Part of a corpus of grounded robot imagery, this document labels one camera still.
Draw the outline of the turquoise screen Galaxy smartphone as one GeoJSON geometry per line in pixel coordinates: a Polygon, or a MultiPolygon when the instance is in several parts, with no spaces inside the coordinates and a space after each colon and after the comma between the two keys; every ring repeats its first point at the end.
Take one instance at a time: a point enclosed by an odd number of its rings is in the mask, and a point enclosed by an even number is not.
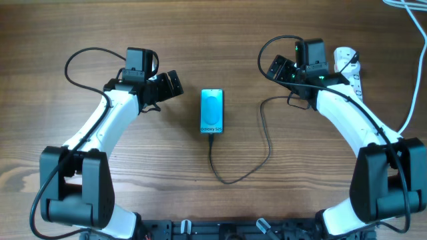
{"type": "Polygon", "coordinates": [[[224,130],[224,91],[202,89],[200,93],[200,133],[216,134],[224,130]]]}

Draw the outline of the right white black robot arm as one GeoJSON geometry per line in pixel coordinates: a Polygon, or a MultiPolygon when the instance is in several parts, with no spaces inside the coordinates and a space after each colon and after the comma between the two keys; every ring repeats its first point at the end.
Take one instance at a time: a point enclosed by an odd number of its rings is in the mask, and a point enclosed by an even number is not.
{"type": "Polygon", "coordinates": [[[357,51],[339,47],[333,65],[321,39],[295,38],[296,58],[278,55],[265,77],[327,118],[356,156],[349,196],[316,215],[318,239],[340,239],[426,208],[426,146],[392,130],[362,100],[357,51]]]}

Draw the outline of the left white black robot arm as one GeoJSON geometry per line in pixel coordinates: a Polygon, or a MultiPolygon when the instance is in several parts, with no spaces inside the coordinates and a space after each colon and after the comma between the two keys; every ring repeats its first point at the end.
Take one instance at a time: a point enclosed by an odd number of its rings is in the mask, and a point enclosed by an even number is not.
{"type": "Polygon", "coordinates": [[[115,202],[108,160],[133,120],[160,111],[159,102],[183,94],[183,89],[176,71],[159,73],[155,51],[130,47],[122,59],[125,66],[103,89],[72,82],[100,94],[101,101],[72,138],[40,155],[40,188],[29,214],[29,227],[40,239],[47,236],[36,228],[36,211],[46,222],[75,227],[58,239],[76,234],[83,239],[151,239],[141,215],[115,202]]]}

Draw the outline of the white power strip socket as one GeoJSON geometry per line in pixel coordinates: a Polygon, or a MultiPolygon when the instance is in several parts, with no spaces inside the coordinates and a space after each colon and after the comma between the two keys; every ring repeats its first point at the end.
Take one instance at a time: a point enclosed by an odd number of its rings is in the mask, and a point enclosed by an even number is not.
{"type": "Polygon", "coordinates": [[[338,47],[334,51],[334,71],[340,72],[352,86],[356,96],[363,101],[360,78],[359,53],[350,47],[338,47]]]}

